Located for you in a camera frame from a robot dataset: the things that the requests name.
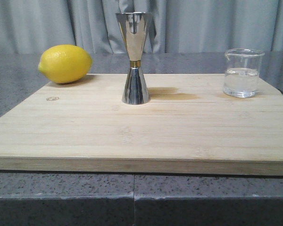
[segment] bamboo cutting board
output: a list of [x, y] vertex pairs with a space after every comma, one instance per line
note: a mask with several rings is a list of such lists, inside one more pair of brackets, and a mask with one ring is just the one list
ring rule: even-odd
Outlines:
[[283, 96], [222, 92], [223, 74], [147, 74], [151, 101], [122, 103], [125, 74], [52, 82], [0, 118], [0, 170], [283, 175]]

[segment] water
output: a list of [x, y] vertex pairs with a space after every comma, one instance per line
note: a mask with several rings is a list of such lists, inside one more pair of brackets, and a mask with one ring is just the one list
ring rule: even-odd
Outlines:
[[233, 97], [252, 97], [256, 94], [259, 73], [249, 68], [230, 68], [225, 72], [223, 91]]

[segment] lemon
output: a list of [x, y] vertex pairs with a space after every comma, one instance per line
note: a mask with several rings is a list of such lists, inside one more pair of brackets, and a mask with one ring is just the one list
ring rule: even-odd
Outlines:
[[83, 48], [58, 45], [41, 55], [38, 70], [55, 83], [69, 83], [84, 77], [91, 65], [92, 58]]

